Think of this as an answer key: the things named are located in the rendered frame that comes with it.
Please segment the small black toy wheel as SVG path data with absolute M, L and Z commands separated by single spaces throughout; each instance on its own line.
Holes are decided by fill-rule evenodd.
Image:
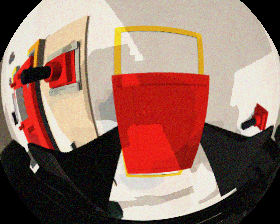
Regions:
M 19 124 L 19 121 L 16 120 L 15 112 L 11 113 L 11 117 L 12 117 L 12 123 L 14 123 L 14 125 Z

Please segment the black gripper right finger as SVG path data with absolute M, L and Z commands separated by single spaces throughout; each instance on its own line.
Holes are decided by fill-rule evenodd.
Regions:
M 252 164 L 261 145 L 272 139 L 273 128 L 274 125 L 270 125 L 256 135 L 245 136 L 212 124 L 204 124 L 200 145 L 213 169 L 220 196 L 225 196 L 236 188 L 234 184 Z

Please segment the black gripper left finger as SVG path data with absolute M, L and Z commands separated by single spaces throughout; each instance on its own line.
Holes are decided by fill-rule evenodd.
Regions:
M 119 127 L 71 152 L 52 151 L 34 143 L 27 143 L 27 148 L 39 167 L 63 177 L 96 210 L 107 212 L 121 152 Z

